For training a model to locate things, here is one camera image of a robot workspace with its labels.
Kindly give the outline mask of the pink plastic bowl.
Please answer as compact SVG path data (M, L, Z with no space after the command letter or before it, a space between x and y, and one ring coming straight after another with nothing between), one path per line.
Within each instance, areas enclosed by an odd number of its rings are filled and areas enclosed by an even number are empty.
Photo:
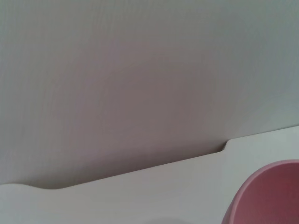
M238 189L221 224L299 224L299 159L254 172Z

